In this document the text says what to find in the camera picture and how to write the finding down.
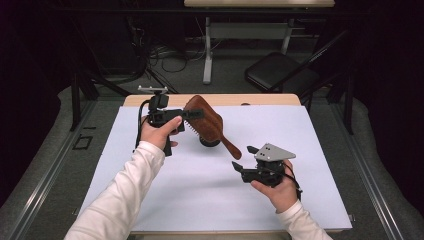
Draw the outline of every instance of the wooden table edge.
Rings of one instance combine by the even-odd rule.
[[[253,94],[168,94],[168,106],[185,106],[194,96],[202,96],[211,106],[238,105],[293,105],[300,106],[300,100],[295,94],[289,93],[253,93]],[[124,107],[139,107],[152,95],[129,95],[125,98]]]

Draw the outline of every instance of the table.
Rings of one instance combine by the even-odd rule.
[[[192,96],[170,95],[168,109],[184,106]],[[256,164],[253,155],[241,148],[242,144],[252,143],[260,148],[265,140],[270,140],[269,143],[287,147],[297,155],[292,162],[304,190],[302,202],[305,208],[310,209],[312,216],[328,231],[352,227],[308,113],[296,95],[202,96],[224,119],[224,135],[242,151],[239,164],[245,168],[253,168]],[[80,212],[129,159],[136,137],[139,105],[150,97],[127,97],[115,119]],[[239,106],[246,103],[250,106]],[[266,119],[267,124],[258,119]],[[165,159],[153,181],[132,234],[168,237],[171,234],[235,234],[237,237],[241,236],[238,234],[252,233],[278,236],[284,232],[272,204],[242,182],[240,174],[232,168],[231,160],[234,159],[222,144],[214,148],[203,147],[197,135],[187,129],[173,136],[173,140],[179,145],[173,149],[173,155]]]
[[[202,8],[328,8],[334,0],[185,0],[186,7]],[[211,23],[206,17],[205,38],[206,57],[203,83],[211,83],[212,52],[211,38],[225,39],[283,39],[281,52],[286,54],[294,19],[285,23]]]

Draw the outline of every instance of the person's left hand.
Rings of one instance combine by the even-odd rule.
[[[165,125],[160,128],[152,127],[148,122],[144,121],[145,116],[142,119],[143,125],[141,126],[141,137],[140,141],[150,142],[156,147],[163,150],[166,145],[166,139],[168,135],[175,135],[178,132],[176,129],[182,123],[183,119],[181,116],[169,120]],[[171,147],[177,146],[178,143],[171,141]]]

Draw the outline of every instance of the black cable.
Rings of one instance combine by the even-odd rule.
[[[138,109],[138,132],[137,132],[137,138],[135,139],[135,148],[138,147],[138,143],[140,142],[140,138],[141,138],[141,126],[143,126],[143,123],[146,121],[147,117],[144,118],[143,121],[141,121],[141,119],[143,118],[143,108],[144,105],[148,104],[150,102],[150,100],[144,100],[143,103],[141,103],[140,108]]]
[[[266,170],[266,171],[272,172],[274,174],[278,174],[280,176],[287,177],[290,180],[292,180],[293,183],[294,183],[294,185],[296,186],[297,198],[299,198],[299,200],[300,200],[301,199],[301,193],[303,192],[303,190],[300,188],[300,185],[299,185],[299,183],[296,180],[296,176],[294,175],[293,169],[291,167],[287,166],[287,164],[285,164],[285,163],[283,163],[283,165],[284,165],[284,167],[287,167],[290,170],[290,172],[291,172],[291,174],[293,176],[290,176],[290,175],[288,175],[286,173],[280,173],[280,172],[277,172],[277,171],[274,171],[274,170],[271,170],[271,169],[265,168],[265,167],[261,167],[261,170]]]

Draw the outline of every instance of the wire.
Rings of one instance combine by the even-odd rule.
[[[138,123],[138,132],[137,132],[137,138],[135,139],[135,148],[138,147],[138,143],[141,140],[140,139],[141,138],[141,129],[142,129],[141,126],[143,126],[143,123],[147,120],[147,117],[145,117],[144,120],[141,121],[141,119],[143,118],[143,114],[142,114],[143,108],[144,108],[144,105],[148,104],[149,102],[150,102],[150,100],[144,100],[144,102],[141,103],[140,108],[138,109],[138,121],[137,121],[137,123]]]

